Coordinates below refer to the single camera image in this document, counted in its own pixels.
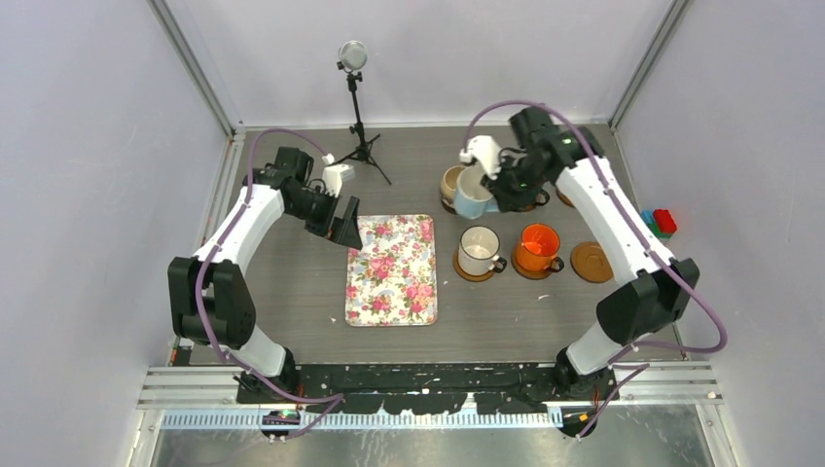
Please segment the floral serving tray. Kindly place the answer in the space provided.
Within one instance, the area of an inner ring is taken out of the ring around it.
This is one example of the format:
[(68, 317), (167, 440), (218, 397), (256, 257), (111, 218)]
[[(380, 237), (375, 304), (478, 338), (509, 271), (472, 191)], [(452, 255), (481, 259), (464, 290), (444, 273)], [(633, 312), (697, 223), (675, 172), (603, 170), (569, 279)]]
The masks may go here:
[(426, 214), (358, 218), (347, 255), (344, 318), (353, 327), (428, 326), (438, 317), (435, 225)]

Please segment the beige mug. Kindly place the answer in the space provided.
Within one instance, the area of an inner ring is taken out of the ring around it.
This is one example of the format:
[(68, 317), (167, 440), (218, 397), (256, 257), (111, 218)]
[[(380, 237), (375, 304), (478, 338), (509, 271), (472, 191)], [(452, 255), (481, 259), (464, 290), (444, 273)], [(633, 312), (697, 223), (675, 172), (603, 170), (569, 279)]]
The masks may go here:
[(444, 172), (441, 179), (440, 200), (443, 200), (444, 202), (448, 203), (453, 208), (458, 177), (465, 168), (465, 165), (452, 166)]

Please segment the white light blue mug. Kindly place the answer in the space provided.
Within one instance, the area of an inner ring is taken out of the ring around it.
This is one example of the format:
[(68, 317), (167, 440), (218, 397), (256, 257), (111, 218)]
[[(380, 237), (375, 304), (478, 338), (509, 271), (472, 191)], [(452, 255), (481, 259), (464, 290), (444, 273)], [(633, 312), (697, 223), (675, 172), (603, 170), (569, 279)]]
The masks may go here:
[(484, 177), (485, 171), (480, 165), (467, 166), (458, 175), (453, 206), (459, 216), (476, 220), (499, 212), (496, 199), (482, 184)]

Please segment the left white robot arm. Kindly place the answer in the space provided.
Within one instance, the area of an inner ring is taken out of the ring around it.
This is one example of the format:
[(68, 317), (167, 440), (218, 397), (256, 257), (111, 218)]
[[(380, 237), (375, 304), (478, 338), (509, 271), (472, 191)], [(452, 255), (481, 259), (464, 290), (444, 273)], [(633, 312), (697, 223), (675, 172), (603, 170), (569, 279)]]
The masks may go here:
[(359, 250), (359, 198), (350, 198), (336, 216), (343, 184), (355, 175), (350, 164), (323, 159), (320, 178), (314, 159), (294, 147), (281, 147), (273, 162), (244, 177), (227, 219), (192, 256), (176, 257), (167, 280), (174, 334), (212, 347), (261, 383), (276, 403), (297, 397), (300, 383), (293, 353), (257, 324), (257, 311), (244, 278), (267, 232), (283, 216), (304, 222), (305, 230), (335, 244)]

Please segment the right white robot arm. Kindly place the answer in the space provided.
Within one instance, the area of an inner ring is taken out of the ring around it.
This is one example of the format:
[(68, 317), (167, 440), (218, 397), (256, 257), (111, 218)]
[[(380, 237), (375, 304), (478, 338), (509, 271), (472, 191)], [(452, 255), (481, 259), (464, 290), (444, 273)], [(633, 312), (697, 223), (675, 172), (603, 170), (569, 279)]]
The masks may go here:
[(571, 200), (605, 254), (617, 287), (597, 304), (595, 323), (559, 352), (551, 383), (568, 399), (592, 396), (632, 345), (681, 318), (699, 268), (691, 259), (676, 259), (647, 230), (583, 128), (543, 105), (526, 105), (510, 126), (515, 157), (493, 138), (476, 136), (466, 137), (461, 159), (481, 166), (479, 184), (501, 212), (522, 207), (538, 189), (553, 185)]

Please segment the white mug brown rim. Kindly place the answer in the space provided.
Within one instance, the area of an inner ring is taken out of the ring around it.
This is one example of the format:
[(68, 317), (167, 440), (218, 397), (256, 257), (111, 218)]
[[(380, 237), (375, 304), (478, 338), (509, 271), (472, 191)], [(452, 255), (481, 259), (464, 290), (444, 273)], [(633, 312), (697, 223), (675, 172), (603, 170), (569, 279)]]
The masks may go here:
[(500, 249), (500, 238), (494, 230), (484, 226), (470, 227), (459, 239), (458, 266), (472, 277), (503, 272), (508, 262), (500, 255)]

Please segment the dark green mug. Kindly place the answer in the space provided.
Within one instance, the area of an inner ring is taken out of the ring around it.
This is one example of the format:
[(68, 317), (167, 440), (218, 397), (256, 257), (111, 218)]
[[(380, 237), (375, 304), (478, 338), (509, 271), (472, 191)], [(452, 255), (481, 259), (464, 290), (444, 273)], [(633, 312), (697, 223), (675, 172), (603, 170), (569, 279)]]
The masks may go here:
[(535, 208), (545, 206), (550, 201), (550, 199), (551, 199), (551, 196), (546, 190), (544, 190), (544, 189), (538, 190), (536, 192), (535, 199), (530, 204), (523, 207), (520, 211), (521, 212), (529, 212), (529, 211), (531, 211)]

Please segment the orange mug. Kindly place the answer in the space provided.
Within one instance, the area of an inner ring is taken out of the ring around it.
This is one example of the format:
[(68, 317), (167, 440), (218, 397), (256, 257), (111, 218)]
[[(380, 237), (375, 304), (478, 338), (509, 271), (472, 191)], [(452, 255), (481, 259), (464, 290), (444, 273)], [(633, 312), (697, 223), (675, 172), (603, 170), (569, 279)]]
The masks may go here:
[(559, 248), (560, 237), (553, 228), (540, 223), (530, 224), (520, 233), (513, 260), (525, 274), (546, 277), (565, 268)]

